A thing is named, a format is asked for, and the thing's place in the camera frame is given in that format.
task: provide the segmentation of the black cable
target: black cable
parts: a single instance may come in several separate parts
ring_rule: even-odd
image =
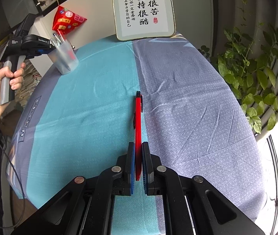
[[[20,179],[19,179],[19,177],[18,177],[18,175],[17,175],[17,172],[16,172],[16,170],[15,170],[15,168],[14,168],[14,165],[12,164],[10,158],[9,158],[8,155],[5,153],[5,150],[3,149],[3,147],[2,147],[1,145],[0,145],[0,148],[1,148],[2,152],[3,152],[3,154],[5,155],[6,159],[7,159],[8,162],[10,163],[11,167],[13,168],[13,171],[14,171],[14,173],[15,173],[15,175],[16,175],[16,178],[17,178],[17,180],[18,180],[19,186],[20,186],[20,188],[21,188],[21,190],[22,190],[23,207],[22,207],[22,215],[21,215],[21,217],[19,218],[19,220],[17,221],[17,223],[14,224],[14,225],[12,225],[12,226],[9,226],[9,227],[1,227],[1,226],[0,226],[0,229],[13,229],[13,228],[15,228],[15,227],[17,227],[17,226],[19,225],[19,223],[21,222],[21,220],[22,220],[22,218],[23,218],[23,216],[24,216],[24,213],[25,213],[25,194],[24,194],[24,190],[23,190],[23,188],[22,188],[22,183],[21,183],[21,181],[20,181]]]

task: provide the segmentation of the metal pivot bolt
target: metal pivot bolt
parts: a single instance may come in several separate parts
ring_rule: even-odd
[[[196,175],[194,176],[194,181],[196,181],[197,183],[202,183],[203,182],[203,177]]]
[[[75,178],[75,183],[82,183],[84,181],[85,181],[85,179],[83,177],[76,177]]]
[[[114,166],[114,167],[112,168],[112,171],[113,171],[113,172],[120,172],[120,171],[121,171],[121,167],[119,167],[119,166]]]
[[[159,172],[165,172],[165,171],[166,171],[166,167],[163,166],[163,165],[160,165],[160,166],[157,167],[157,170],[158,170]]]

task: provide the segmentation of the teal tablecloth section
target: teal tablecloth section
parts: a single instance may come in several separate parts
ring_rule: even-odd
[[[76,52],[78,67],[53,65],[32,94],[10,158],[26,197],[41,207],[76,176],[98,176],[134,141],[136,91],[143,94],[142,140],[179,175],[202,175],[256,219],[264,198],[253,133],[218,72],[181,35],[119,42],[115,36]],[[13,189],[20,188],[8,167]],[[164,233],[161,196],[116,197],[113,235]]]

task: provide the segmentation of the translucent plastic cup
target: translucent plastic cup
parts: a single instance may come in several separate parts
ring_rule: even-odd
[[[67,40],[49,53],[48,56],[63,75],[73,71],[79,63],[72,46]]]

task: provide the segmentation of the sticker on red pouch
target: sticker on red pouch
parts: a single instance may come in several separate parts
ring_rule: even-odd
[[[79,27],[86,20],[87,19],[84,17],[59,6],[54,16],[52,30],[61,30],[63,34],[68,34],[73,29]]]

